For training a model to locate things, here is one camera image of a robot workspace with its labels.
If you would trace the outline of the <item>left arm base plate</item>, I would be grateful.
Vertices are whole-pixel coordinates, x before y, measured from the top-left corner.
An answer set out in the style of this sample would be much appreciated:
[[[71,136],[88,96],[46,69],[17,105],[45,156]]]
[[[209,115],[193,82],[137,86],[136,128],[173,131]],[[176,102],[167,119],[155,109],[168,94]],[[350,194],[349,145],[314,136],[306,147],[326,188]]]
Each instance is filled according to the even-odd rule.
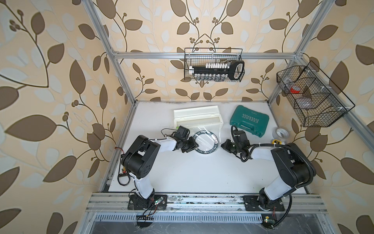
[[[146,210],[151,207],[156,207],[158,210],[166,210],[168,202],[167,195],[151,195],[148,199],[144,199],[137,194],[130,195],[128,210]]]

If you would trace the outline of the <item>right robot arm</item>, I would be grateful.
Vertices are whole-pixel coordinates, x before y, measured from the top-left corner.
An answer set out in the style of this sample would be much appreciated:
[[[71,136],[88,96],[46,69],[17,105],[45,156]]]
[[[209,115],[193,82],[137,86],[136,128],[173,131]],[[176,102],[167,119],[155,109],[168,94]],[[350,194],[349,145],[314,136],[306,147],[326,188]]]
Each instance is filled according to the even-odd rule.
[[[226,140],[221,147],[241,162],[267,160],[275,163],[278,177],[260,190],[258,202],[262,206],[308,186],[317,174],[311,161],[294,143],[251,144],[246,133],[235,125],[231,127],[231,137],[232,140]]]

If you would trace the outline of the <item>white plate green rim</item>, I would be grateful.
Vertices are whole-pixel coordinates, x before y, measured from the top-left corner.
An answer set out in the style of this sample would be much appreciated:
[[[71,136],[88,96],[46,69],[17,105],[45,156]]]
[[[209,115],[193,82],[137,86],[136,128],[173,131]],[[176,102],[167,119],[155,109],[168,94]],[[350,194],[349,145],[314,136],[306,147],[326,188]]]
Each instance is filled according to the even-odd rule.
[[[199,144],[199,147],[195,149],[200,154],[211,154],[218,148],[218,138],[211,131],[203,130],[197,132],[194,136],[195,141]]]

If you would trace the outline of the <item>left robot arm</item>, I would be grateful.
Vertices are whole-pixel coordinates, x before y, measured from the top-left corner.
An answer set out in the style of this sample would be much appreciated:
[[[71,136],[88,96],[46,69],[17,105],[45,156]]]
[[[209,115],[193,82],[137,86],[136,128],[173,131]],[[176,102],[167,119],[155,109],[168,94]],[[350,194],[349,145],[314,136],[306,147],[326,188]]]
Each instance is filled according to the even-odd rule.
[[[121,155],[121,165],[134,181],[137,196],[148,200],[154,195],[154,188],[148,174],[157,155],[178,150],[182,153],[189,153],[198,147],[195,138],[190,136],[190,130],[183,126],[179,126],[173,133],[159,139],[139,135],[129,149]]]

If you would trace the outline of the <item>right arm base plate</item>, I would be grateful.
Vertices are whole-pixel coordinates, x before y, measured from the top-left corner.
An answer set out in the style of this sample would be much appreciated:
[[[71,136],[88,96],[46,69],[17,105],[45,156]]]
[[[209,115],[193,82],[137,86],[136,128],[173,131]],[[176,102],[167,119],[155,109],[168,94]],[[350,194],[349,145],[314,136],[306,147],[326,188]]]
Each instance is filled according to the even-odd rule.
[[[247,195],[243,196],[244,206],[246,211],[264,211],[264,212],[283,212],[285,211],[281,199],[269,200],[264,196]]]

